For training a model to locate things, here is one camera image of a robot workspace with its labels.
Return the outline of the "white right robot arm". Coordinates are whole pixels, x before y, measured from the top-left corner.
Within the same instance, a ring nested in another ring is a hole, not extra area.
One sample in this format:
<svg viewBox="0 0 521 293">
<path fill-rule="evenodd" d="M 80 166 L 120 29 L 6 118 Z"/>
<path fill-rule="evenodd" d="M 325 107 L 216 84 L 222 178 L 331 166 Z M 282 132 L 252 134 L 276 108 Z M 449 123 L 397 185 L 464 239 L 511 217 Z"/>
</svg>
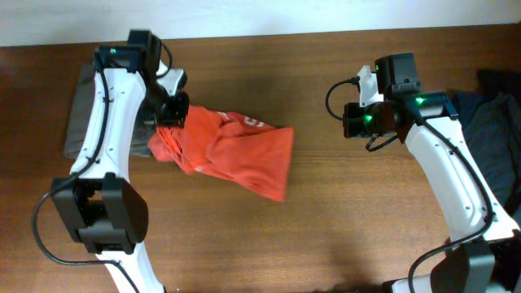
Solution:
<svg viewBox="0 0 521 293">
<path fill-rule="evenodd" d="M 388 70 L 365 65 L 350 79 L 360 100 L 345 106 L 344 135 L 387 135 L 406 145 L 436 196 L 449 241 L 421 255 L 405 278 L 384 282 L 383 291 L 518 292 L 519 225 L 480 172 L 450 99 L 422 92 L 412 66 L 402 82 L 386 81 Z"/>
</svg>

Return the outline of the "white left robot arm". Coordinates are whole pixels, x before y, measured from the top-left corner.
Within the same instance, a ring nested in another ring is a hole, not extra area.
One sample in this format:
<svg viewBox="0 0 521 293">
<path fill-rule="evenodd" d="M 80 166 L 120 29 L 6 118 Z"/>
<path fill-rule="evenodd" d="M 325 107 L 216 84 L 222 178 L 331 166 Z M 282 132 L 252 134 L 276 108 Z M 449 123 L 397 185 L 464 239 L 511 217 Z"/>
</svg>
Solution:
<svg viewBox="0 0 521 293">
<path fill-rule="evenodd" d="M 103 265 L 120 292 L 163 292 L 145 246 L 149 213 L 129 183 L 129 153 L 139 109 L 158 125 L 182 127 L 186 73 L 164 64 L 162 45 L 100 46 L 94 52 L 94 105 L 84 142 L 51 199 L 72 240 L 95 256 L 70 266 Z"/>
</svg>

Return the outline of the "folded grey pants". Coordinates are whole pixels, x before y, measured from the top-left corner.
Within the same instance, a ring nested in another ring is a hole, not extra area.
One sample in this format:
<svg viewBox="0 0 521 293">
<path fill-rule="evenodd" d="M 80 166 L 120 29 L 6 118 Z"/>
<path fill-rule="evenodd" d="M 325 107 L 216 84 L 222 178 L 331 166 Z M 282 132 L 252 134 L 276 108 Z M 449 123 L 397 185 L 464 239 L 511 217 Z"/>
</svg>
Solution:
<svg viewBox="0 0 521 293">
<path fill-rule="evenodd" d="M 91 64 L 81 66 L 76 92 L 68 118 L 63 155 L 76 159 L 85 139 L 90 114 L 94 104 L 94 69 Z M 142 104 L 138 110 L 129 153 L 133 156 L 150 157 L 151 150 L 147 143 L 155 133 L 154 115 Z"/>
</svg>

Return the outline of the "orange t-shirt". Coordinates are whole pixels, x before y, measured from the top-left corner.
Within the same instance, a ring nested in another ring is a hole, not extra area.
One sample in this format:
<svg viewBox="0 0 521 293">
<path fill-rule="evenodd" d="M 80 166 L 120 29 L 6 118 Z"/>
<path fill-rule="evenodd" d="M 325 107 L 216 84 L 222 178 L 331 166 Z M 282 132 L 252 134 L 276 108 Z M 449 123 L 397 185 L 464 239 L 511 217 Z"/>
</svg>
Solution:
<svg viewBox="0 0 521 293">
<path fill-rule="evenodd" d="M 237 112 L 192 105 L 183 128 L 159 127 L 148 147 L 159 162 L 191 175 L 233 181 L 275 202 L 286 198 L 294 129 Z"/>
</svg>

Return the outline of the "dark blue clothes pile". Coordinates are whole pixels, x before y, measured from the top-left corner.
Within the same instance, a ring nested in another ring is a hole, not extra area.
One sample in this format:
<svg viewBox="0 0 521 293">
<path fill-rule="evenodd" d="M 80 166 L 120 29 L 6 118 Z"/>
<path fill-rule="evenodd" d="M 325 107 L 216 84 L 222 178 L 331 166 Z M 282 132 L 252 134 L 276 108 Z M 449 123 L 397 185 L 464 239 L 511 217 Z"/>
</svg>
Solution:
<svg viewBox="0 0 521 293">
<path fill-rule="evenodd" d="M 500 205 L 520 221 L 520 73 L 477 72 L 476 92 L 457 91 L 453 103 L 466 144 Z"/>
</svg>

